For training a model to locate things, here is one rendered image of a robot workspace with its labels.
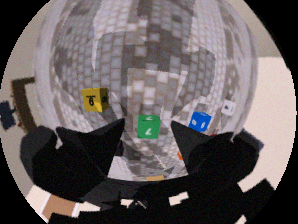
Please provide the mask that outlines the blue block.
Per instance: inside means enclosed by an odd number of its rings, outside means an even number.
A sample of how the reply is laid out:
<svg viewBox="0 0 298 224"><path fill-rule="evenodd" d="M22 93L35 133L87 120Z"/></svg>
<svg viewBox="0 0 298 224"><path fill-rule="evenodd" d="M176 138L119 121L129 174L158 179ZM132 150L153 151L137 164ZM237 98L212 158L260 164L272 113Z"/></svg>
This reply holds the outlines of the blue block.
<svg viewBox="0 0 298 224"><path fill-rule="evenodd" d="M192 120L190 120L189 127L193 128L194 131L204 132L210 123L209 115L206 115L204 112L193 112Z"/></svg>

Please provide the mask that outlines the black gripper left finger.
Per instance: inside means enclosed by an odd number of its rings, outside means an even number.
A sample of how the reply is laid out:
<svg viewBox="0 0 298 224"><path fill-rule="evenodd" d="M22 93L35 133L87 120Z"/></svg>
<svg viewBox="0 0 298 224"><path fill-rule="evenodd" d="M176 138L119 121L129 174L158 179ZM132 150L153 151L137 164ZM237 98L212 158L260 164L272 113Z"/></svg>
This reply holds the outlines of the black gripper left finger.
<svg viewBox="0 0 298 224"><path fill-rule="evenodd" d="M55 132L57 131L61 144L65 143L69 147L84 151L85 156L100 172L100 176L108 177L110 164L116 155L124 127L125 119L120 119L90 132L76 132L73 129L69 131L63 127L55 128Z"/></svg>

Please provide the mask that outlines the small green block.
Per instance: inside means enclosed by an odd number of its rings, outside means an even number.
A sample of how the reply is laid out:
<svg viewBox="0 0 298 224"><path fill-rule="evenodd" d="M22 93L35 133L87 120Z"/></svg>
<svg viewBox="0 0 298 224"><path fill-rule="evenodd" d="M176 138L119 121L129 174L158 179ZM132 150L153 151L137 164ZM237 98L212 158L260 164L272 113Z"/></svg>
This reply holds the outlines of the small green block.
<svg viewBox="0 0 298 224"><path fill-rule="evenodd" d="M138 115L137 139L157 139L161 120L158 116Z"/></svg>

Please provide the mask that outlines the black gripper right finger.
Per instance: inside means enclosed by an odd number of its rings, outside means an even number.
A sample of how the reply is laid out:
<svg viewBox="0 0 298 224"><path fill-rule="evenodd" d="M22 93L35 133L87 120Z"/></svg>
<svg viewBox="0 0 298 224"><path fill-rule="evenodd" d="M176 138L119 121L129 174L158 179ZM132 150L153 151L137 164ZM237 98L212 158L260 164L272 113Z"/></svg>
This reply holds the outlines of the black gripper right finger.
<svg viewBox="0 0 298 224"><path fill-rule="evenodd" d="M193 128L188 128L178 121L172 121L174 139L180 149L182 160L184 160L188 175L198 171L201 163L204 163L206 157L216 149L217 145L223 141L231 140L234 132L220 133L220 135L206 136L204 133L194 131Z"/></svg>

